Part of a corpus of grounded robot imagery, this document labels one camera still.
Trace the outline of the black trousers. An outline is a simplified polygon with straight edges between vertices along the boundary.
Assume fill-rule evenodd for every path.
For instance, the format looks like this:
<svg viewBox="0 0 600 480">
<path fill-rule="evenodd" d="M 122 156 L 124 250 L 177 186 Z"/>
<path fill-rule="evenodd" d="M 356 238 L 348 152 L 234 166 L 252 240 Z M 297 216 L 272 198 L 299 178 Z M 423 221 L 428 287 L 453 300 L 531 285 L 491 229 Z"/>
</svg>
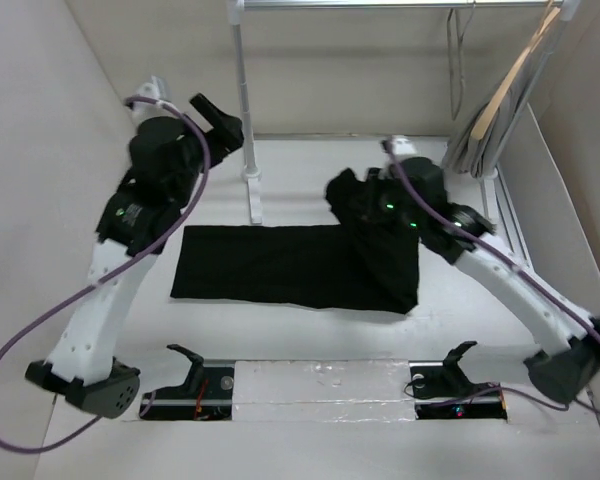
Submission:
<svg viewBox="0 0 600 480">
<path fill-rule="evenodd" d="M 186 227 L 171 297 L 409 313 L 418 304 L 418 235 L 362 213 L 370 187 L 351 169 L 329 181 L 334 225 Z"/>
</svg>

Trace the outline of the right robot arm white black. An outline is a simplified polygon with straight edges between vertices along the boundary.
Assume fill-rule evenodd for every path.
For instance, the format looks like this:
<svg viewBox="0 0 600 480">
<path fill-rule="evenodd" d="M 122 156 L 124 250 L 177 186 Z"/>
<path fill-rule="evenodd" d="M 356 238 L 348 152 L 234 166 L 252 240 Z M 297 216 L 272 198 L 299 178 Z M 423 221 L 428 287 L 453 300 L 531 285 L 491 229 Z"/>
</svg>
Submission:
<svg viewBox="0 0 600 480">
<path fill-rule="evenodd" d="M 568 405 L 600 371 L 600 315 L 517 264 L 489 220 L 449 201 L 443 171 L 430 159 L 411 157 L 368 169 L 354 207 L 367 223 L 395 223 L 415 234 L 425 248 L 498 299 L 533 338 L 530 345 L 461 343 L 428 371 L 414 374 L 417 397 L 467 397 L 505 382 L 530 385 Z"/>
</svg>

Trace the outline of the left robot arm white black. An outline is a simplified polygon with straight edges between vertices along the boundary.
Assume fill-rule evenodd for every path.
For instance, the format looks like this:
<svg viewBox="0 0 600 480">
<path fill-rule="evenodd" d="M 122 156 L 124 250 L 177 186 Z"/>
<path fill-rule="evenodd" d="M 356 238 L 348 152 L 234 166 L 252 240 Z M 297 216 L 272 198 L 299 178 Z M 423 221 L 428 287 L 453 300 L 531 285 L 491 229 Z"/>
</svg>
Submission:
<svg viewBox="0 0 600 480">
<path fill-rule="evenodd" d="M 114 419 L 137 395 L 188 397 L 202 387 L 203 359 L 181 345 L 170 344 L 137 365 L 115 352 L 144 277 L 201 196 L 194 188 L 199 176 L 244 143 L 240 118 L 201 93 L 190 103 L 210 130 L 196 134 L 190 118 L 175 115 L 158 115 L 137 126 L 128 144 L 131 165 L 96 227 L 88 292 L 52 352 L 27 367 L 29 382 L 85 413 Z"/>
</svg>

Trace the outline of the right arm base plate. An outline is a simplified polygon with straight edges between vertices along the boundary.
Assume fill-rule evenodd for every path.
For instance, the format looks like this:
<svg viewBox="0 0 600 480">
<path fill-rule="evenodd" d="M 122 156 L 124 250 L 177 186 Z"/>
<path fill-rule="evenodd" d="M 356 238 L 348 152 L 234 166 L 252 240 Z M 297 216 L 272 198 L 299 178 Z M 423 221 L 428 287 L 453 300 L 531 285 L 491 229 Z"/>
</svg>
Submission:
<svg viewBox="0 0 600 480">
<path fill-rule="evenodd" d="M 470 382 L 441 361 L 409 363 L 403 393 L 414 400 L 417 420 L 507 420 L 499 384 Z"/>
</svg>

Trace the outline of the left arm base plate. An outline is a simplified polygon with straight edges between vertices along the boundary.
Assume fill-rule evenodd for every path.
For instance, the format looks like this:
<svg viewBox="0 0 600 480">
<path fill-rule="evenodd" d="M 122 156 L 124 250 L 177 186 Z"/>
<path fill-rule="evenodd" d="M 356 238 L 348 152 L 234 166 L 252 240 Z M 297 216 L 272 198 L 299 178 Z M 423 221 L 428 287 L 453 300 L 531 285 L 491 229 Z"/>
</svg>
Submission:
<svg viewBox="0 0 600 480">
<path fill-rule="evenodd" d="M 234 363 L 206 363 L 192 389 L 170 386 L 144 394 L 139 417 L 147 421 L 231 420 L 234 383 Z"/>
</svg>

